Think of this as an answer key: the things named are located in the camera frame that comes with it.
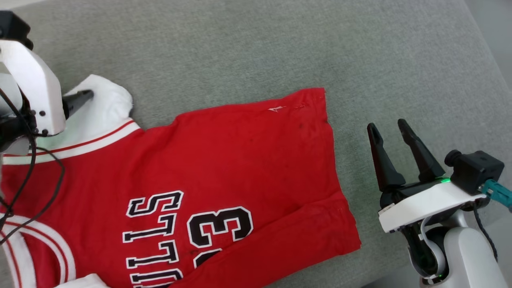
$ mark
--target jersey number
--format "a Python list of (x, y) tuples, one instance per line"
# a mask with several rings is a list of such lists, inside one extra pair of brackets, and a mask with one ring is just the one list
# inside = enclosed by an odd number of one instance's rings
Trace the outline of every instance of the jersey number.
[[(182, 191), (173, 191), (168, 193), (156, 194), (151, 196), (146, 202), (146, 198), (136, 198), (130, 200), (126, 215), (130, 218), (150, 215), (158, 211), (161, 206), (160, 212), (179, 210), (183, 198)], [(142, 230), (142, 231), (128, 231), (123, 232), (123, 243), (131, 243), (140, 238), (148, 238), (154, 236), (170, 236), (174, 233), (177, 213), (170, 213), (158, 217), (160, 226), (157, 228)], [(237, 224), (235, 229), (228, 228), (228, 222), (233, 221)], [(218, 211), (204, 212), (194, 214), (187, 222), (188, 238), (190, 243), (197, 248), (212, 247), (211, 233), (204, 232), (203, 227), (211, 226), (214, 235), (231, 232), (233, 241), (238, 241), (245, 238), (252, 232), (252, 217), (251, 212), (242, 206), (221, 209)], [(179, 262), (178, 251), (176, 249), (175, 240), (168, 240), (158, 243), (158, 249), (163, 251), (164, 254), (157, 256), (136, 258), (129, 257), (126, 259), (127, 269), (136, 269), (140, 266), (150, 265), (154, 263), (176, 263)], [(221, 248), (211, 249), (200, 253), (194, 258), (194, 267), (204, 263), (216, 253), (222, 251)], [(159, 288), (167, 287), (176, 280), (183, 278), (183, 274), (179, 269), (170, 269), (165, 271), (156, 271), (151, 273), (132, 273), (130, 274), (130, 281), (132, 284), (138, 284), (134, 288)], [(166, 283), (143, 286), (143, 282), (162, 280)]]

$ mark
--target basketball jersey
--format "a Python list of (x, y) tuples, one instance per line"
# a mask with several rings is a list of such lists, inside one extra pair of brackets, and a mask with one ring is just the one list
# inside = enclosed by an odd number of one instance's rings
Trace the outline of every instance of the basketball jersey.
[[(58, 196), (4, 245), (16, 287), (96, 273), (112, 288), (261, 287), (360, 247), (340, 189), (322, 88), (181, 114), (142, 130), (99, 76), (66, 130), (38, 138), (66, 167)], [(10, 202), (30, 156), (4, 156)], [(1, 233), (48, 202), (60, 166), (38, 153)]]

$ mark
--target gray fabric surface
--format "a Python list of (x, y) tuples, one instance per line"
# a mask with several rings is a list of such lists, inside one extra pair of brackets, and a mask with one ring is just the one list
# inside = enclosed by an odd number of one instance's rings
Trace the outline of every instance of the gray fabric surface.
[(11, 272), (9, 271), (7, 259), (4, 254), (4, 249), (0, 249), (0, 287), (14, 287), (12, 283)]
[[(16, 12), (63, 91), (104, 76), (132, 93), (143, 128), (185, 111), (326, 88), (337, 172), (362, 248), (271, 287), (356, 287), (407, 264), (406, 242), (377, 219), (369, 122), (408, 181), (418, 171), (401, 117), (441, 161), (457, 148), (512, 164), (511, 95), (462, 0), (51, 0)], [(505, 185), (511, 174), (506, 168)], [(505, 212), (490, 205), (482, 217)]]

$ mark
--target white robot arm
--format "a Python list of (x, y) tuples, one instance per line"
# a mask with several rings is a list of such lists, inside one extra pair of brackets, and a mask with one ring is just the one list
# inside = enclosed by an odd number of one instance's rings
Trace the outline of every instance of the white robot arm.
[(512, 207), (510, 191), (496, 183), (504, 163), (482, 151), (463, 155), (453, 150), (445, 163), (454, 173), (445, 177), (441, 165), (407, 122), (400, 119), (398, 126), (420, 170), (419, 182), (406, 184), (384, 150), (375, 124), (370, 123), (368, 136), (382, 191), (378, 214), (386, 233), (399, 231), (405, 236), (420, 286), (508, 287), (494, 247), (492, 251), (482, 234), (467, 226), (462, 213), (474, 210), (478, 217), (476, 210), (491, 198)]
[(31, 51), (33, 44), (27, 39), (30, 27), (12, 11), (0, 11), (0, 20), (0, 61), (10, 73), (0, 76), (5, 101), (0, 105), (0, 152), (27, 154), (30, 135), (19, 116), (32, 136), (57, 135), (65, 129), (66, 119), (93, 93), (81, 91), (63, 99), (59, 80)]

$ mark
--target black cable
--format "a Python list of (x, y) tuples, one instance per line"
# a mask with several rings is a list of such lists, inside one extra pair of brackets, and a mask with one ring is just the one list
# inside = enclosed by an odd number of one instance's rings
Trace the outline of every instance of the black cable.
[(493, 249), (494, 259), (498, 262), (498, 251), (496, 250), (496, 246), (494, 246), (493, 240), (482, 225), (482, 220), (480, 220), (480, 216), (478, 215), (478, 209), (475, 207), (473, 212), (475, 212), (475, 219), (477, 221), (478, 228), (480, 228), (485, 238), (487, 238), (487, 241), (489, 241), (490, 247)]
[(0, 204), (2, 204), (5, 207), (9, 206), (9, 204), (7, 204), (7, 202), (5, 202), (5, 200), (2, 197), (0, 197)]
[[(30, 147), (32, 149), (32, 157), (30, 159), (30, 166), (29, 166), (27, 175), (25, 176), (25, 179), (23, 180), (23, 183), (19, 187), (16, 194), (14, 194), (11, 204), (6, 206), (6, 212), (5, 212), (4, 216), (2, 218), (0, 218), (0, 229), (1, 229), (3, 227), (5, 221), (7, 220), (7, 218), (11, 217), (13, 215), (12, 207), (13, 207), (14, 203), (16, 202), (16, 200), (18, 199), (18, 197), (21, 195), (23, 188), (25, 188), (25, 185), (28, 183), (30, 176), (32, 175), (32, 171), (34, 170), (34, 166), (35, 166), (35, 157), (36, 157), (37, 151), (36, 151), (35, 137), (32, 134), (32, 130), (30, 129), (30, 126), (28, 125), (28, 123), (23, 119), (23, 116), (21, 115), (21, 113), (18, 111), (16, 106), (14, 106), (14, 104), (11, 102), (9, 97), (7, 97), (7, 95), (4, 93), (4, 91), (2, 89), (0, 89), (0, 96), (4, 99), (4, 101), (7, 103), (9, 108), (11, 108), (14, 115), (16, 115), (16, 118), (18, 118), (18, 120), (23, 123), (23, 128), (26, 130), (25, 131), (26, 137), (28, 138)], [(2, 204), (5, 205), (7, 203), (2, 199)]]
[(59, 181), (57, 182), (57, 185), (55, 186), (55, 191), (53, 192), (53, 195), (52, 197), (50, 198), (50, 200), (48, 200), (48, 202), (46, 203), (46, 205), (43, 207), (43, 209), (41, 209), (41, 211), (39, 211), (39, 213), (37, 213), (34, 217), (32, 217), (31, 219), (27, 220), (25, 223), (17, 226), (16, 228), (14, 228), (11, 232), (9, 232), (2, 240), (0, 240), (0, 245), (4, 244), (7, 239), (9, 239), (9, 237), (11, 237), (14, 233), (16, 233), (18, 230), (20, 230), (21, 228), (27, 226), (28, 224), (34, 222), (35, 220), (37, 220), (39, 217), (41, 217), (42, 214), (44, 214), (46, 212), (46, 210), (48, 210), (48, 208), (53, 204), (53, 201), (55, 201), (55, 199), (57, 198), (57, 195), (59, 194), (59, 190), (60, 190), (60, 186), (62, 184), (62, 180), (64, 179), (64, 174), (66, 173), (66, 168), (64, 167), (64, 165), (62, 164), (62, 162), (60, 161), (59, 158), (57, 158), (55, 155), (53, 155), (52, 152), (50, 152), (49, 150), (45, 149), (45, 148), (40, 148), (40, 147), (37, 147), (38, 150), (42, 150), (42, 151), (45, 151), (46, 153), (48, 153), (50, 156), (53, 157), (53, 159), (55, 159), (55, 161), (59, 164), (60, 168), (61, 168), (61, 173), (60, 173), (60, 177), (59, 177)]

